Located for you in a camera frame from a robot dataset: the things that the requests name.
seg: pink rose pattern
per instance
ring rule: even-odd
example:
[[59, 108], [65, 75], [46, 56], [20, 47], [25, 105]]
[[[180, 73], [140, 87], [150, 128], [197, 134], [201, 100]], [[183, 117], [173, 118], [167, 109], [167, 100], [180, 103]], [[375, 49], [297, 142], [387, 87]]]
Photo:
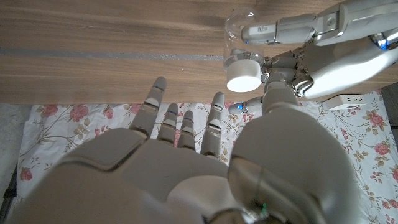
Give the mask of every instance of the pink rose pattern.
[[[373, 220], [373, 223], [391, 224], [396, 223], [395, 218], [397, 217], [395, 214], [398, 212], [398, 199], [394, 195], [394, 187], [395, 185], [398, 186], [398, 165], [392, 157], [393, 154], [396, 157], [397, 151], [396, 144], [390, 137], [391, 130], [387, 125], [388, 122], [386, 122], [386, 111], [382, 101], [379, 101], [379, 96], [377, 93], [368, 94], [366, 95], [367, 105], [349, 110], [327, 110], [322, 103], [318, 102], [300, 102], [300, 109], [308, 112], [324, 125], [337, 138], [342, 149], [347, 152], [348, 157], [352, 160], [358, 185], [362, 189], [360, 206], [364, 216], [368, 220]], [[242, 128], [258, 117], [258, 114], [250, 113], [229, 114], [227, 108], [232, 104], [225, 103], [224, 105], [221, 142], [224, 161], [228, 161], [231, 148]], [[210, 104], [181, 103], [178, 107], [180, 116], [177, 118], [177, 129], [180, 128], [185, 112], [187, 110], [194, 112], [195, 142], [197, 151], [199, 151]], [[37, 122], [42, 122], [43, 129], [47, 128], [42, 131], [42, 134], [56, 136], [65, 134], [65, 130], [88, 131], [88, 134], [84, 133], [84, 138], [78, 142], [80, 144], [109, 131], [110, 126], [115, 128], [128, 127], [141, 105], [43, 105], [34, 106], [34, 108], [37, 113], [34, 114], [33, 112], [31, 116]], [[156, 127], [160, 127], [166, 109], [167, 105], [162, 105], [160, 108], [152, 138], [156, 138], [159, 131]], [[91, 121], [91, 124], [85, 122], [87, 118]], [[49, 128], [48, 132], [51, 132], [51, 134], [47, 135], [46, 131]], [[180, 131], [175, 135], [175, 145], [178, 143], [179, 136]], [[67, 145], [63, 138], [48, 138], [47, 140], [49, 141], [43, 142], [43, 145], [37, 145], [34, 150], [19, 158], [20, 178], [18, 178], [18, 187], [22, 189], [19, 193], [21, 197], [25, 197], [29, 193], [29, 184], [42, 178], [51, 162], [56, 162], [57, 159], [55, 158], [59, 159], [64, 154], [63, 150], [53, 152], [47, 150], [46, 147], [58, 146], [60, 149], [65, 147], [65, 152], [68, 152], [77, 146], [75, 144]], [[28, 151], [32, 145], [29, 145], [31, 143], [27, 139], [24, 141], [25, 147], [28, 148], [21, 149], [21, 151]]]
[[74, 106], [70, 111], [69, 118], [74, 122], [79, 122], [88, 114], [88, 108], [85, 105]]
[[100, 134], [105, 133], [107, 131], [111, 130], [111, 128], [109, 128], [108, 126], [102, 126], [101, 128], [96, 128], [94, 130], [95, 133], [95, 137], [98, 137]]
[[108, 106], [104, 109], [103, 114], [104, 114], [108, 119], [112, 119], [112, 117], [113, 117], [113, 110], [112, 110], [112, 108], [108, 105]]
[[374, 150], [381, 156], [386, 155], [387, 153], [390, 153], [390, 149], [387, 147], [387, 145], [383, 143], [378, 143], [375, 147]]
[[21, 173], [19, 174], [19, 177], [21, 180], [30, 181], [33, 176], [32, 176], [32, 173], [30, 172], [29, 168], [23, 167], [21, 169]]
[[175, 131], [174, 147], [177, 147], [178, 140], [180, 139], [181, 130]]
[[58, 112], [58, 105], [44, 105], [44, 116], [49, 117]]
[[132, 105], [130, 107], [130, 112], [132, 112], [134, 115], [137, 115], [138, 111], [141, 109], [141, 106], [141, 104]]

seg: robot finger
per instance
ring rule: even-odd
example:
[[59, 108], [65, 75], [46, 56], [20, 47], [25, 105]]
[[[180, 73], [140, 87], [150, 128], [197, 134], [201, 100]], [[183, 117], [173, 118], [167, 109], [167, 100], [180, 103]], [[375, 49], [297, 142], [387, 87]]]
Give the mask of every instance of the robot finger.
[[216, 93], [211, 104], [206, 131], [203, 135], [203, 142], [200, 153], [205, 156], [219, 157], [221, 149], [221, 115], [223, 114], [224, 94]]
[[228, 109], [230, 114], [259, 113], [262, 114], [262, 97], [255, 97], [242, 103], [235, 103]]
[[178, 114], [178, 105], [176, 103], [170, 104], [164, 116], [164, 120], [160, 127], [159, 134], [157, 135], [157, 140], [163, 141], [166, 144], [174, 146], [177, 114]]
[[230, 114], [241, 114], [241, 113], [246, 113], [244, 112], [244, 108], [245, 110], [247, 109], [245, 107], [246, 102], [242, 102], [242, 103], [234, 103], [231, 106], [229, 106], [228, 111]]
[[195, 151], [195, 129], [193, 127], [193, 113], [187, 111], [181, 125], [180, 139], [177, 147], [192, 149]]
[[166, 79], [164, 77], [157, 78], [144, 104], [142, 104], [141, 109], [130, 125], [131, 130], [146, 139], [149, 139], [152, 134], [165, 89]]

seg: robotic hand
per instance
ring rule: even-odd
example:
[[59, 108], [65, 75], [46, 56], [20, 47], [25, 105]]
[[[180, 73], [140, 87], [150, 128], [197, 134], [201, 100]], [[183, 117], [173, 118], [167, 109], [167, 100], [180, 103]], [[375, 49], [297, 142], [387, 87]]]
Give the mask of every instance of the robotic hand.
[[267, 80], [263, 116], [243, 129], [229, 167], [217, 159], [220, 92], [200, 154], [191, 111], [174, 147], [175, 103], [150, 139], [165, 87], [165, 78], [155, 81], [129, 129], [111, 130], [66, 155], [9, 223], [356, 223], [358, 194], [346, 154], [299, 111], [282, 76]]
[[[246, 43], [241, 46], [247, 48], [241, 49], [247, 52], [242, 59], [260, 64], [263, 83], [279, 73], [299, 97], [312, 99], [329, 95], [357, 85], [398, 61], [398, 25], [391, 21], [398, 21], [396, 0], [347, 0], [317, 15], [249, 23], [241, 29], [241, 41]], [[234, 42], [226, 39], [225, 46], [232, 55], [237, 50], [232, 49], [229, 42]], [[305, 44], [265, 60], [248, 52], [253, 45], [292, 43]], [[245, 72], [247, 70], [242, 69], [240, 75], [247, 75]], [[230, 112], [245, 112], [249, 108], [259, 111], [259, 99], [236, 104]]]

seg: floral bedsheet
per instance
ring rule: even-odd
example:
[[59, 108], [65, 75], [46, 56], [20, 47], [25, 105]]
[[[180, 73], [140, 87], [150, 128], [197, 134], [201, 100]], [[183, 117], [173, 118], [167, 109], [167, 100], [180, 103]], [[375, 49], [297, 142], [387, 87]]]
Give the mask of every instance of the floral bedsheet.
[[[361, 223], [393, 224], [398, 218], [398, 153], [379, 91], [365, 95], [367, 104], [351, 110], [328, 110], [323, 102], [302, 102], [340, 143], [351, 159], [361, 196]], [[226, 109], [232, 103], [225, 103]], [[25, 123], [19, 154], [17, 205], [66, 153], [111, 129], [128, 127], [141, 105], [35, 105]], [[195, 143], [201, 147], [209, 103], [180, 103], [177, 128], [187, 110], [195, 117]], [[168, 105], [162, 104], [152, 138]], [[235, 139], [258, 114], [223, 113], [221, 159], [228, 163]]]

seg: white plastic casing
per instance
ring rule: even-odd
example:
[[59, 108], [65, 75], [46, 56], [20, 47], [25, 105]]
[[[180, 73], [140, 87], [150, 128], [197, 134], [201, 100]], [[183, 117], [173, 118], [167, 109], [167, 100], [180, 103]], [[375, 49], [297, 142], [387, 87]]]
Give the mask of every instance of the white plastic casing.
[[357, 108], [365, 104], [363, 95], [338, 95], [326, 100], [326, 106], [329, 110]]

